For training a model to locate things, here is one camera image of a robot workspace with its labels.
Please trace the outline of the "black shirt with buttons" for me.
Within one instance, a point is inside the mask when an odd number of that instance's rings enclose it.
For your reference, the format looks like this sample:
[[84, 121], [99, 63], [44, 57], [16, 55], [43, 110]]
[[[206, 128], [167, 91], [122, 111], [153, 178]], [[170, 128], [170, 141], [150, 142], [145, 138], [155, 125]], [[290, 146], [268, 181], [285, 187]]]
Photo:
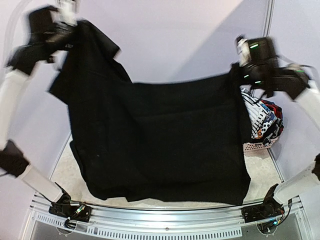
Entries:
[[68, 106], [74, 158], [89, 192], [129, 202], [241, 205], [251, 122], [239, 66], [199, 80], [133, 83], [119, 47], [87, 20], [50, 93]]

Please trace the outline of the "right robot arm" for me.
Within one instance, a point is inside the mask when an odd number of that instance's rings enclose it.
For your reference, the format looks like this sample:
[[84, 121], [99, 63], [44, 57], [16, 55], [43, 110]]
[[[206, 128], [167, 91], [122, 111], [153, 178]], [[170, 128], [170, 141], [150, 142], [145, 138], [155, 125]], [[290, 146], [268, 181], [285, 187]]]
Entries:
[[306, 195], [311, 203], [320, 202], [320, 181], [312, 173], [320, 152], [320, 94], [306, 89], [296, 102], [283, 93], [276, 103], [284, 108], [284, 132], [267, 150], [245, 154], [251, 183], [244, 203], [262, 200], [273, 184], [278, 184], [271, 198], [259, 206], [262, 218], [269, 218], [296, 196]]

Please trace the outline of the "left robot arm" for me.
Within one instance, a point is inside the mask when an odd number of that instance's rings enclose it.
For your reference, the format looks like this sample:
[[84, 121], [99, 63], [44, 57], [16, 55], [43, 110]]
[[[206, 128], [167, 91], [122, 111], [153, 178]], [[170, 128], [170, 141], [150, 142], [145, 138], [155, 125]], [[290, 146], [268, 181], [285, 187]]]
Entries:
[[28, 42], [9, 50], [19, 19], [17, 14], [12, 13], [4, 34], [0, 81], [0, 168], [55, 203], [55, 209], [63, 217], [74, 213], [74, 205], [63, 198], [61, 187], [28, 161], [16, 143], [9, 139], [9, 133], [33, 71], [39, 62], [50, 63], [54, 53], [67, 49], [77, 26], [76, 14], [75, 0], [59, 0], [56, 6], [46, 5], [31, 11], [28, 15]]

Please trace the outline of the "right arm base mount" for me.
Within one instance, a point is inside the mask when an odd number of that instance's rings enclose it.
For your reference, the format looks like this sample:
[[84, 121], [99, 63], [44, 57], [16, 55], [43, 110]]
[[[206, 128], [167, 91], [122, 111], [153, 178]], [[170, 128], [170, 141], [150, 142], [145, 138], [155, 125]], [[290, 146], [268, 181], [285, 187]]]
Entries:
[[273, 206], [270, 203], [246, 206], [241, 209], [241, 215], [245, 223], [257, 222], [272, 219], [271, 225], [281, 224], [291, 213], [291, 207], [285, 212], [282, 205]]

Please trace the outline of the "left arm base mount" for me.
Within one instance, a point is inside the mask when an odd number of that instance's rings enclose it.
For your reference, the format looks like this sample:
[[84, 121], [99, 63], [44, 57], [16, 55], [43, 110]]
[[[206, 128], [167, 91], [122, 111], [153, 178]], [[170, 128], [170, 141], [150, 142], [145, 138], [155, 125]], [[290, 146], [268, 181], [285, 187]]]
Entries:
[[88, 223], [93, 208], [84, 202], [54, 202], [50, 205], [48, 212], [58, 217]]

